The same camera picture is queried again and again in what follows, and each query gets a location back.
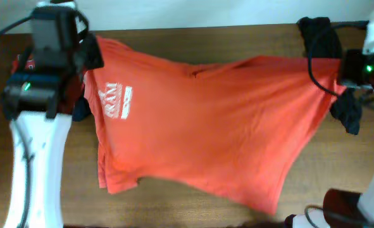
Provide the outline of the orange FRAM t-shirt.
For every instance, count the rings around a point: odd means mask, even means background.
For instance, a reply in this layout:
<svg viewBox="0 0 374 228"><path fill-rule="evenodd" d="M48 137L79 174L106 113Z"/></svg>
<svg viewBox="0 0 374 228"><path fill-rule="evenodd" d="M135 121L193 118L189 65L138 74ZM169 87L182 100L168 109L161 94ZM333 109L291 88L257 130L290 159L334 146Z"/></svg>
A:
<svg viewBox="0 0 374 228"><path fill-rule="evenodd" d="M190 65L97 38L85 74L98 180L115 194L143 177L181 182L274 214L285 178L329 112L306 58Z"/></svg>

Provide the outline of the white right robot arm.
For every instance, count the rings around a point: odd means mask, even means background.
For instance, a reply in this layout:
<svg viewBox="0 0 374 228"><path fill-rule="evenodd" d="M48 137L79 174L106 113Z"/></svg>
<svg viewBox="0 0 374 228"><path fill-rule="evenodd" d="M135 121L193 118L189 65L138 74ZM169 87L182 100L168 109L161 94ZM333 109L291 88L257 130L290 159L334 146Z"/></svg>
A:
<svg viewBox="0 0 374 228"><path fill-rule="evenodd" d="M350 50L344 57L339 82L351 89L374 92L374 50ZM374 175L364 193L329 189L322 206L309 205L290 215L284 227L374 227Z"/></svg>

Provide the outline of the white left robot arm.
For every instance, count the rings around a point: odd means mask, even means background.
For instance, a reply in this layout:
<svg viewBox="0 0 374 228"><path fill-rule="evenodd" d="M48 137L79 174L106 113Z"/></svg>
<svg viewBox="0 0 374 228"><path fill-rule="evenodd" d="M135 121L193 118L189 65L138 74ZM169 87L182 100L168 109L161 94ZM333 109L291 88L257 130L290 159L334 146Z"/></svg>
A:
<svg viewBox="0 0 374 228"><path fill-rule="evenodd" d="M94 34L80 41L74 66L38 67L26 49L4 91L4 116L13 138L13 176L5 227L64 227L61 175L73 122L91 114L85 73L103 67Z"/></svg>

